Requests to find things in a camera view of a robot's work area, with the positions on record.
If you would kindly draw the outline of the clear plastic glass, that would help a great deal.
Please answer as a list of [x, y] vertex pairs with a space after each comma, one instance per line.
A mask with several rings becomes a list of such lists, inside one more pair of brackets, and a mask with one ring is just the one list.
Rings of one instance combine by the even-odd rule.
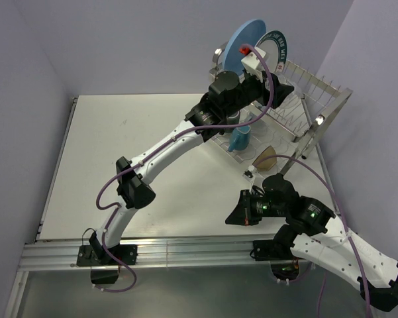
[[293, 91], [290, 93], [282, 102], [282, 104], [277, 108], [280, 113], [285, 111], [294, 110], [301, 104], [303, 94], [301, 92]]

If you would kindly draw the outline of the stainless steel dish rack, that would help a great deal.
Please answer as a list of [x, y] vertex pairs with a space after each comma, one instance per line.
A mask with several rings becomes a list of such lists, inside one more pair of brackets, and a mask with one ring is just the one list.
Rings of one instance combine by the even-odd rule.
[[309, 158], [353, 93], [349, 88], [334, 87], [323, 77], [312, 74], [290, 60], [280, 73], [279, 80], [303, 94], [301, 104], [284, 113], [270, 109], [261, 118], [268, 127], [267, 133], [251, 133], [246, 150], [227, 152], [246, 168], [268, 146], [272, 146], [279, 155], [292, 156], [298, 160]]

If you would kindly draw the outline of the grey blue plastic cup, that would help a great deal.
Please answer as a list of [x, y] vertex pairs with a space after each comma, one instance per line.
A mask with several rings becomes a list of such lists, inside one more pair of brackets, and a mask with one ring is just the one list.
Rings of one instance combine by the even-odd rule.
[[245, 118], [244, 122], [248, 123], [250, 126], [250, 131], [252, 134], [262, 134], [265, 135], [268, 131], [268, 127], [265, 122], [261, 119], [252, 123], [252, 121], [256, 118], [256, 116], [249, 112], [247, 117]]

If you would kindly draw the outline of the white plate green rim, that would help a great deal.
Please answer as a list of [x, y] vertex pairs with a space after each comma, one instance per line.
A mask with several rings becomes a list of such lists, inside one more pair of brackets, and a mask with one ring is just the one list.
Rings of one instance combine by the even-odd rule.
[[287, 63], [287, 40], [279, 30], [265, 33], [256, 43], [256, 47], [266, 53], [266, 63], [271, 73], [280, 73]]

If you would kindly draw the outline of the black mug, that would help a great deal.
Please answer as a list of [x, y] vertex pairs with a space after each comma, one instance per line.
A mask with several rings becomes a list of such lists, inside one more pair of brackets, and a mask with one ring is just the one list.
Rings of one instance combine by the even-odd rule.
[[225, 128], [225, 130], [234, 129], [239, 124], [240, 116], [241, 116], [240, 111], [237, 111], [234, 114], [228, 116], [226, 118], [226, 128]]

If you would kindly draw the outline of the black bowl tan outside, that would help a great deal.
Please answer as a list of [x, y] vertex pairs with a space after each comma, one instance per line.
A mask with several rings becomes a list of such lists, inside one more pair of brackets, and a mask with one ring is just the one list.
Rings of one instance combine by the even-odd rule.
[[270, 171], [276, 164], [277, 158], [275, 157], [276, 151], [272, 146], [268, 146], [252, 163], [260, 172]]

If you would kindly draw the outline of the teal mug white inside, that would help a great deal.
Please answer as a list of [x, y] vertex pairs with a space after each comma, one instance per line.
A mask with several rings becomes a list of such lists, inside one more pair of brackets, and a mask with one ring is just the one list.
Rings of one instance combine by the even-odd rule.
[[241, 127], [236, 127], [231, 136], [228, 146], [228, 151], [243, 151], [247, 148], [250, 142], [251, 126], [245, 125]]

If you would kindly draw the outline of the blue plastic plate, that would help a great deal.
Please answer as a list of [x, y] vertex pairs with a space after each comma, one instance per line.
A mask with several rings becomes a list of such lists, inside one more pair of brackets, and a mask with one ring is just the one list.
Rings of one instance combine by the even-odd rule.
[[241, 59], [244, 57], [240, 52], [242, 45], [255, 46], [265, 33], [266, 24], [261, 19], [252, 19], [242, 24], [226, 45], [222, 60], [223, 71], [232, 71], [241, 75], [243, 70]]

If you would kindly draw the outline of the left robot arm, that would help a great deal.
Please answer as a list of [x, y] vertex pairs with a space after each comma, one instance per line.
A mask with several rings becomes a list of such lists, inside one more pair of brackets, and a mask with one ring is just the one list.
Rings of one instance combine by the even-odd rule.
[[218, 74], [209, 90], [202, 96], [184, 120], [163, 140], [143, 154], [116, 163], [117, 194], [123, 199], [126, 211], [114, 211], [106, 223], [89, 239], [92, 257], [100, 264], [111, 263], [116, 247], [129, 219], [156, 197], [150, 184], [160, 172], [191, 149], [207, 142], [227, 129], [228, 117], [254, 101], [278, 108], [294, 90], [280, 83], [275, 74], [264, 74], [262, 79], [247, 75], [240, 79], [235, 72]]

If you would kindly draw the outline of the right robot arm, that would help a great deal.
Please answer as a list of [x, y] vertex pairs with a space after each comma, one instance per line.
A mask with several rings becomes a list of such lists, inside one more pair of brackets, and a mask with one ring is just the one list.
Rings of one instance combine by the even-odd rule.
[[318, 199], [299, 195], [282, 174], [267, 177], [262, 189], [244, 189], [227, 225], [253, 226], [264, 217], [284, 218], [275, 237], [254, 242], [257, 261], [302, 258], [336, 274], [370, 305], [390, 312], [398, 305], [398, 260], [375, 249]]

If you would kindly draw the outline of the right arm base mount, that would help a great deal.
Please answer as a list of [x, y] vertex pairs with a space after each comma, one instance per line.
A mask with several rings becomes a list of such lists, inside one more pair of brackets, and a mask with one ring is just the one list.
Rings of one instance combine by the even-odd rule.
[[254, 240], [249, 256], [256, 262], [269, 262], [270, 273], [277, 284], [288, 286], [298, 282], [313, 269], [310, 262], [301, 262], [301, 258], [275, 240]]

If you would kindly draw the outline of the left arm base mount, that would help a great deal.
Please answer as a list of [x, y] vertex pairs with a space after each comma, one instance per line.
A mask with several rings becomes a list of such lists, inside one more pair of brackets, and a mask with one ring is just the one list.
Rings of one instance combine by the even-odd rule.
[[135, 265], [138, 247], [135, 244], [119, 244], [109, 249], [113, 256], [111, 258], [104, 250], [99, 255], [90, 245], [82, 245], [79, 248], [76, 266], [91, 268], [90, 279], [95, 285], [112, 285], [118, 278], [123, 267], [121, 262], [128, 266]]

